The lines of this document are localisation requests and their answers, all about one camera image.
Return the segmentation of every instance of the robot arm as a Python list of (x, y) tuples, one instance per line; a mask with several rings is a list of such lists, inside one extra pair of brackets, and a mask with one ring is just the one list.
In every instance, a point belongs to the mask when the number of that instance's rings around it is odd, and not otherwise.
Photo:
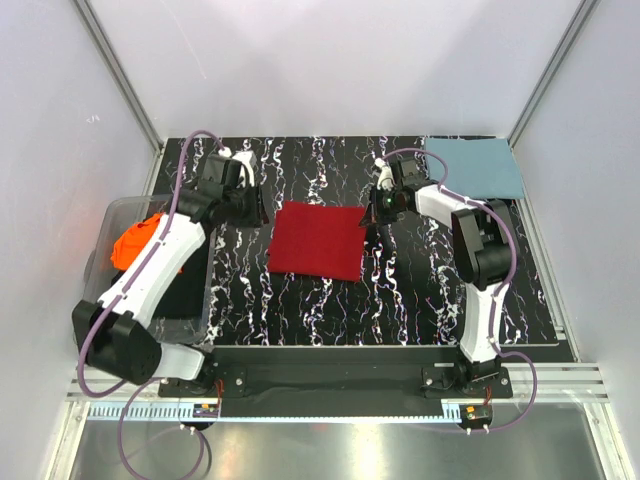
[[(215, 227), (267, 223), (259, 187), (255, 186), (252, 152), (232, 159), (210, 155), (198, 190), (183, 190), (169, 231), (162, 238), (169, 216), (164, 215), (155, 234), (124, 275), (98, 300), (81, 301), (73, 311), (78, 347), (104, 306), (113, 310), (92, 341), (87, 364), (140, 385), (151, 377), (206, 382), (211, 366), (193, 348), (157, 342), (147, 331), (152, 315), (189, 257), (210, 238)], [(144, 268), (135, 277), (138, 267)]]
[[(490, 339), (495, 339), (497, 346), (507, 291), (507, 288), (500, 290), (499, 287), (511, 264), (505, 232), (480, 209), (442, 193), (436, 182), (418, 169), (415, 159), (391, 164), (376, 161), (376, 166), (380, 169), (380, 177), (371, 190), (370, 204), (361, 226), (388, 225), (398, 220), (400, 212), (413, 211), (451, 229), (456, 270), (465, 282), (467, 293), (456, 377), (461, 384), (494, 377), (500, 370), (500, 357)], [(515, 237), (506, 204), (493, 200), (485, 205), (505, 222)], [(494, 296), (496, 308), (492, 321)], [(493, 331), (489, 334), (490, 325)]]

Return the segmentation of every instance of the white wall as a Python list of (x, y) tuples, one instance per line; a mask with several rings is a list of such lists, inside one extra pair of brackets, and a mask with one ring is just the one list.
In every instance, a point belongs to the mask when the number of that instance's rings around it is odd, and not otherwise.
[(579, 0), (92, 0), (162, 136), (507, 135)]
[(0, 477), (41, 478), (108, 203), (152, 152), (68, 0), (0, 7)]
[(601, 2), (516, 158), (584, 360), (640, 471), (640, 3)]

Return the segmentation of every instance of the black mount plate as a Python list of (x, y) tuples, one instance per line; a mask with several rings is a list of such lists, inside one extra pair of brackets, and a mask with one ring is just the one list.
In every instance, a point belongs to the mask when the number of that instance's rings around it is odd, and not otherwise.
[[(224, 385), (223, 398), (240, 398), (244, 396), (244, 390), (247, 384), (247, 369), (243, 365), (227, 365), (221, 367), (216, 375), (216, 380), (220, 379)], [(160, 385), (158, 390), (159, 397), (176, 397), (176, 398), (198, 398), (198, 397), (215, 397), (217, 390), (215, 385), (211, 388), (203, 388), (193, 385), (187, 380), (172, 378), (166, 385)]]
[(423, 392), (428, 399), (473, 398), (482, 400), (487, 396), (487, 387), (491, 386), (492, 398), (513, 398), (509, 370), (500, 368), (497, 377), (478, 382), (464, 390), (451, 385), (453, 367), (422, 367)]

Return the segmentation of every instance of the orange object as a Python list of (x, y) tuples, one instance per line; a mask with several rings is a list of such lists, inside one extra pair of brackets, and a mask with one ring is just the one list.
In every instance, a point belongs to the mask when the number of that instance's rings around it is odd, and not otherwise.
[(148, 218), (144, 222), (136, 223), (122, 234), (118, 241), (113, 245), (111, 253), (111, 262), (118, 270), (127, 270), (138, 254), (142, 251), (160, 223), (163, 213), (156, 213), (153, 217)]

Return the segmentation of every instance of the black table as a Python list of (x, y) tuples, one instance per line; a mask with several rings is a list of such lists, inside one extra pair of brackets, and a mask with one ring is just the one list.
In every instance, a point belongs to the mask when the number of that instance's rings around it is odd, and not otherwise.
[[(423, 137), (226, 138), (252, 149), (272, 222), (261, 229), (224, 226), (216, 247), (214, 307), (205, 343), (216, 345), (433, 345), (457, 343), (465, 288), (453, 265), (450, 233), (412, 214), (389, 228), (391, 245), (367, 258), (358, 283), (269, 274), (266, 251), (274, 213), (285, 200), (366, 205), (374, 158)], [(183, 139), (170, 139), (154, 193), (169, 193)], [(194, 185), (214, 148), (189, 148), (184, 185)], [(515, 202), (510, 202), (521, 259), (505, 299), (502, 343), (556, 344), (557, 338)]]

